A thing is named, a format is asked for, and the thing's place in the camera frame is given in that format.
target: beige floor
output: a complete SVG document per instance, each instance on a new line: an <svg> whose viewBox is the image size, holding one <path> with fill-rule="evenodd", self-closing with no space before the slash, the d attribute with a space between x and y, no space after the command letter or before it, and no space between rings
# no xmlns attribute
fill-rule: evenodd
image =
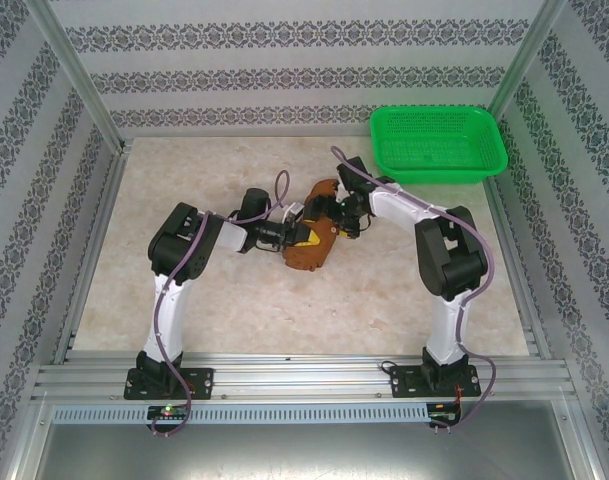
<svg viewBox="0 0 609 480"><path fill-rule="evenodd" d="M370 139L153 138L133 145L75 349L139 350L148 334L153 274L150 239L180 202L228 214L246 188L273 191L286 168L287 201L335 177L338 145L373 164ZM498 263L476 300L466 342L493 355L527 347L481 185L411 186L442 206L467 206ZM216 250L195 283L184 325L186 351L286 354L419 354L430 332L431 295L417 272L414 238L384 219L358 240L338 239L322 269L286 268L279 254Z"/></svg>

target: patterned wallpaper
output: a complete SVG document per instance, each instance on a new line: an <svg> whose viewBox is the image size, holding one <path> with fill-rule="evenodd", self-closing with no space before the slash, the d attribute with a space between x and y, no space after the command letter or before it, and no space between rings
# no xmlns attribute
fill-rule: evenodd
<svg viewBox="0 0 609 480"><path fill-rule="evenodd" d="M0 0L0 470L60 340L112 160L25 5Z"/></svg>
<svg viewBox="0 0 609 480"><path fill-rule="evenodd" d="M132 138L365 132L381 105L488 105L542 0L114 3L52 6Z"/></svg>
<svg viewBox="0 0 609 480"><path fill-rule="evenodd" d="M504 207L609 478L609 0L566 5L501 130Z"/></svg>

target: black mounting plate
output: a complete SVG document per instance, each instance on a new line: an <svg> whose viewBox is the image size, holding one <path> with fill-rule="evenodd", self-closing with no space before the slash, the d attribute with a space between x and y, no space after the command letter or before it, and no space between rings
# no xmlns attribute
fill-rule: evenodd
<svg viewBox="0 0 609 480"><path fill-rule="evenodd" d="M191 394L193 400L210 400L213 392L212 368L180 368L180 375L195 390ZM168 392L157 382L151 381L137 368L131 368L126 377L124 387L126 400L183 400L186 398L184 389L180 386L176 393Z"/></svg>
<svg viewBox="0 0 609 480"><path fill-rule="evenodd" d="M388 368L387 373L391 377L393 398L455 397L457 386L461 388L462 397L479 397L482 394L477 369L473 365L468 365L466 373L457 380L440 385L435 390L424 379L421 365L395 365Z"/></svg>

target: green basket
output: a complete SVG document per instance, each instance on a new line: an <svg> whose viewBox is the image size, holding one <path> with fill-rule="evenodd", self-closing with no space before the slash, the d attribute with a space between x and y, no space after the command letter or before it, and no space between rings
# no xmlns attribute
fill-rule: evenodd
<svg viewBox="0 0 609 480"><path fill-rule="evenodd" d="M477 107L383 107L371 115L375 162L398 183L478 183L508 156L495 119Z"/></svg>

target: robotic arm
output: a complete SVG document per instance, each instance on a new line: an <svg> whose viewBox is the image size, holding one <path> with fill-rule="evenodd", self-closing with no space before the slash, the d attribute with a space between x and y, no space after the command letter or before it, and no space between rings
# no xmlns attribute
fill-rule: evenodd
<svg viewBox="0 0 609 480"><path fill-rule="evenodd" d="M348 162L367 173L359 157ZM263 245L269 247L263 249L281 252L287 266L314 271L324 264L337 236L359 237L360 219L369 215L386 218L415 235L420 277L435 296L432 333L422 355L421 381L435 395L452 392L454 385L459 385L462 375L466 376L469 369L468 357L455 338L456 319L466 292L479 287L480 279L487 271L481 246L459 225L377 187L343 164L337 170L339 181L329 179L316 184L304 205L295 203L286 209L282 222L261 218L235 225L217 215L207 217L199 245L170 284L159 312L162 343L176 368L179 369L182 357L182 320L188 295L215 246L246 253L254 246ZM400 188L387 177L379 180L393 184L396 190ZM250 188L234 214L237 220L261 217L269 206L266 191ZM447 212L475 226L466 208L457 207ZM196 208L180 203L151 241L148 257L155 273L156 303L168 276L185 256L202 221L203 214ZM446 240L454 246L449 248ZM467 316L468 312L465 312L460 330L462 337ZM131 395L129 392L134 390L155 390L150 385L170 396L178 392L178 382L164 362L153 325L146 345L137 357L137 367L129 372L129 378L131 373L137 377L139 385L129 388L127 381L127 399Z"/></svg>

